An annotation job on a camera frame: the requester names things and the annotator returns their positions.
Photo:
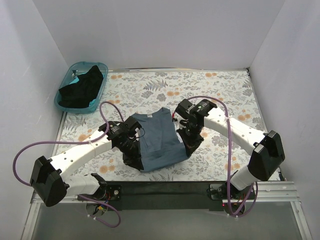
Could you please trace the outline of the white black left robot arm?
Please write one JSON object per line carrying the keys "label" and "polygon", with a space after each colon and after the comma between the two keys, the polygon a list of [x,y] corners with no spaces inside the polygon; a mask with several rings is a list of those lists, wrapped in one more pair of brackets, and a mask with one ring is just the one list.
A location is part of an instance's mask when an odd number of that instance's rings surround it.
{"label": "white black left robot arm", "polygon": [[101,201],[108,191],[107,181],[97,173],[74,176],[74,172],[113,148],[122,152],[125,164],[143,168],[138,140],[140,130],[141,124],[132,116],[124,122],[109,121],[67,151],[51,158],[39,157],[34,163],[30,185],[47,207],[68,196],[86,195]]}

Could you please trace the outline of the blue-grey t shirt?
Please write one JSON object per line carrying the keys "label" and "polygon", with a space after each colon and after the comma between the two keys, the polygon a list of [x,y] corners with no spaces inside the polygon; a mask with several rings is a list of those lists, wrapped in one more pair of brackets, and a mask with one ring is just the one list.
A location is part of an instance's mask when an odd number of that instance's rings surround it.
{"label": "blue-grey t shirt", "polygon": [[162,107],[150,115],[152,118],[147,114],[132,115],[144,130],[139,138],[144,167],[141,172],[152,172],[187,160],[185,145],[178,138],[171,111]]}

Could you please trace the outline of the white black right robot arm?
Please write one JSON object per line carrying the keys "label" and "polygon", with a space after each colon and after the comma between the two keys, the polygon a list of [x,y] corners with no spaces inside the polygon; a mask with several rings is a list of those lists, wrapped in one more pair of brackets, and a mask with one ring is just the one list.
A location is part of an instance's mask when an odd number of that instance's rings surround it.
{"label": "white black right robot arm", "polygon": [[207,99],[198,104],[184,99],[174,110],[172,120],[179,124],[177,133],[184,143],[187,156],[191,156],[203,142],[203,128],[227,137],[250,155],[247,166],[233,173],[226,183],[210,191],[217,199],[237,199],[253,183],[268,181],[285,160],[285,153],[277,132],[254,129],[226,113]]}

